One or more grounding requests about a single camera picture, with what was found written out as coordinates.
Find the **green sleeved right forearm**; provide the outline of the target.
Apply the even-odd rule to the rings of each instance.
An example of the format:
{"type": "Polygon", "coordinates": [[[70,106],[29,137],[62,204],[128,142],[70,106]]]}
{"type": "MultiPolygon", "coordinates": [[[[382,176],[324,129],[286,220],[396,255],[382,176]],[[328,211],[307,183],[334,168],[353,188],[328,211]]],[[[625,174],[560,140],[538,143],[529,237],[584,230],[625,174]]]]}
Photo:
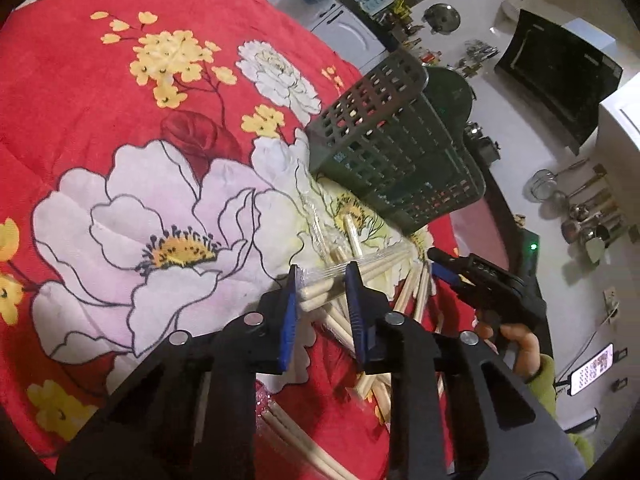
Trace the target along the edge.
{"type": "MultiPolygon", "coordinates": [[[[536,374],[526,382],[531,393],[540,404],[556,418],[556,394],[554,388],[554,361],[551,356],[540,356],[540,367],[536,374]]],[[[572,441],[578,453],[582,456],[586,468],[594,464],[594,448],[591,443],[580,434],[566,434],[572,441]]]]}

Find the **person's right hand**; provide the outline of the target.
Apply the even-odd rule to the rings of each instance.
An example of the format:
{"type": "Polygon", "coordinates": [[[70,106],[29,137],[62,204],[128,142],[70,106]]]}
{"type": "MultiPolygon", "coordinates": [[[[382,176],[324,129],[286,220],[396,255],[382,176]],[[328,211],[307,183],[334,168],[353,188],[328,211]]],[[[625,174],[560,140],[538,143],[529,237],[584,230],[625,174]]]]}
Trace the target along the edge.
{"type": "MultiPolygon", "coordinates": [[[[474,332],[485,341],[495,353],[497,337],[494,329],[487,323],[475,320],[474,332]]],[[[512,370],[523,382],[533,379],[541,367],[540,345],[537,336],[523,324],[502,324],[499,333],[510,344],[515,344],[515,361],[512,370]]]]}

